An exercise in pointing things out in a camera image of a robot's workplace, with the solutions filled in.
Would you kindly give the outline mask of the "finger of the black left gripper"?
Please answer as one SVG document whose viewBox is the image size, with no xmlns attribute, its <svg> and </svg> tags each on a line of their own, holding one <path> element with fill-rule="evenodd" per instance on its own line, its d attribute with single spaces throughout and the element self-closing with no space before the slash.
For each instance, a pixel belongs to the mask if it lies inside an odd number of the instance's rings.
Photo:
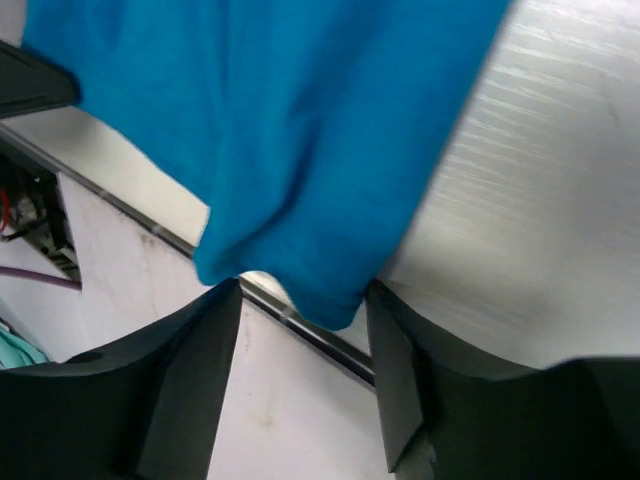
<svg viewBox="0 0 640 480">
<path fill-rule="evenodd" d="M 0 79 L 2 119 L 66 107 L 80 98 L 69 72 L 5 41 Z"/>
</svg>

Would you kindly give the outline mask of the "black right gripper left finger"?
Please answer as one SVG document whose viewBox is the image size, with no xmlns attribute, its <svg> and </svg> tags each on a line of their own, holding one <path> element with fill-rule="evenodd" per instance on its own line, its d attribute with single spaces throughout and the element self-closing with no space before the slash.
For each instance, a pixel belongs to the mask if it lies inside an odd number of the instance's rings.
<svg viewBox="0 0 640 480">
<path fill-rule="evenodd" d="M 121 339 L 1 374 L 5 479 L 203 479 L 242 307 L 228 279 Z"/>
</svg>

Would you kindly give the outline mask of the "folded light blue t-shirt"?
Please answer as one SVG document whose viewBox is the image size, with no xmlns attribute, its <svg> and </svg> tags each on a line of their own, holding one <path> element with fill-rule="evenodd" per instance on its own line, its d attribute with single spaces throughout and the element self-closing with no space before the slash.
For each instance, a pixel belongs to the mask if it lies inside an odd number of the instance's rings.
<svg viewBox="0 0 640 480">
<path fill-rule="evenodd" d="M 41 350 L 10 330 L 0 330 L 0 364 L 2 370 L 49 363 L 49 357 Z"/>
</svg>

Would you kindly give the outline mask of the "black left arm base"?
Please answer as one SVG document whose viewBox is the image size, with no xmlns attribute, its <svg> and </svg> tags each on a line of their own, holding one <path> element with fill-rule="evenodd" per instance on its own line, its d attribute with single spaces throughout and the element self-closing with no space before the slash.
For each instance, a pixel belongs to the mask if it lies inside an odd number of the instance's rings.
<svg viewBox="0 0 640 480">
<path fill-rule="evenodd" d="M 24 240 L 61 275 L 14 276 L 79 290 L 81 273 L 57 174 L 32 154 L 1 140 L 1 242 Z"/>
</svg>

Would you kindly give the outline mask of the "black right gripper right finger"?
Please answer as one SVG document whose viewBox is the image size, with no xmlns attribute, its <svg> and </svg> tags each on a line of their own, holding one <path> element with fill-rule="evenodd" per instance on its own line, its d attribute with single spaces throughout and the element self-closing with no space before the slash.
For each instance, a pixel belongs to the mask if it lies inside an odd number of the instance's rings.
<svg viewBox="0 0 640 480">
<path fill-rule="evenodd" d="M 528 368 L 457 338 L 377 281 L 366 320 L 396 478 L 638 477 L 636 358 Z"/>
</svg>

